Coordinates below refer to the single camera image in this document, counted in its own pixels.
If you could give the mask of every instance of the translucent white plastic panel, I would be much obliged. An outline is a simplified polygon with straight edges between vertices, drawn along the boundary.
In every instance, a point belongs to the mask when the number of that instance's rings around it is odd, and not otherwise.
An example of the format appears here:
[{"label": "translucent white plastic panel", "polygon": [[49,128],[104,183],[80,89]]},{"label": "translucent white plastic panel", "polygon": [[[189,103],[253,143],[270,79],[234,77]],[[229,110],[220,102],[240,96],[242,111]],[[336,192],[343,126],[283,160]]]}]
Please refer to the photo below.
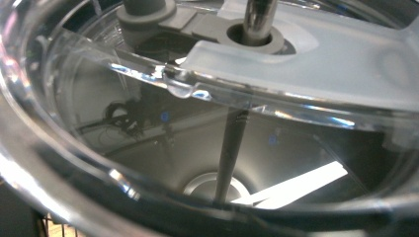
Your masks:
[{"label": "translucent white plastic panel", "polygon": [[[218,15],[240,19],[245,7],[244,0],[227,0]],[[182,67],[291,97],[419,112],[419,19],[393,30],[279,4],[274,26],[296,54],[200,41]]]}]

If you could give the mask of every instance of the dark rod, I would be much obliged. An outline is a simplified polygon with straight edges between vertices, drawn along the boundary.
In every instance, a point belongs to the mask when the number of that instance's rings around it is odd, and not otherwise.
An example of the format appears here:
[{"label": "dark rod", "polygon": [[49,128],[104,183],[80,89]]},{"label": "dark rod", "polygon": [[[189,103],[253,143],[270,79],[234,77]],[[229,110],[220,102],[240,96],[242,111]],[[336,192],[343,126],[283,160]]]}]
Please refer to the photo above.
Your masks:
[{"label": "dark rod", "polygon": [[225,202],[227,197],[248,115],[248,111],[228,109],[214,201]]},{"label": "dark rod", "polygon": [[261,46],[268,43],[277,5],[278,0],[248,0],[242,44]]},{"label": "dark rod", "polygon": [[166,6],[166,0],[124,0],[126,12],[133,16],[153,14]]}]

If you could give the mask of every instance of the gray plastic bracket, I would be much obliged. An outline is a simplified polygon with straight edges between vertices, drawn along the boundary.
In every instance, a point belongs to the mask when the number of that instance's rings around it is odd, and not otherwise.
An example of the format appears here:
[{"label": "gray plastic bracket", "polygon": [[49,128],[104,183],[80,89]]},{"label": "gray plastic bracket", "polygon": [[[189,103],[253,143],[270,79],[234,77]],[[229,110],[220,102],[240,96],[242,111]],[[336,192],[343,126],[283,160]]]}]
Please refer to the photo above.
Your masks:
[{"label": "gray plastic bracket", "polygon": [[262,46],[246,46],[240,41],[243,20],[227,20],[211,14],[198,13],[194,9],[176,7],[173,0],[166,0],[166,6],[159,11],[133,16],[124,6],[117,12],[126,43],[136,47],[162,31],[170,31],[198,40],[208,40],[224,45],[265,54],[276,54],[284,46],[283,35],[271,28],[270,40]]}]

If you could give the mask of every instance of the transparent lid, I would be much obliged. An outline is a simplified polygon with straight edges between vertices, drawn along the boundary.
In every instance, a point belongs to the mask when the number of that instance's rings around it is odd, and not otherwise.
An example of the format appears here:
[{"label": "transparent lid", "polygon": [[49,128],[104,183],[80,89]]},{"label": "transparent lid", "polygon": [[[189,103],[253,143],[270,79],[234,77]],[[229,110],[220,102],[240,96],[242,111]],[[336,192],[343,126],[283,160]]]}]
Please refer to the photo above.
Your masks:
[{"label": "transparent lid", "polygon": [[363,234],[417,204],[416,2],[280,1],[256,47],[246,1],[157,2],[2,6],[1,144],[51,199],[0,171],[31,201],[113,236],[115,216],[118,235]]}]

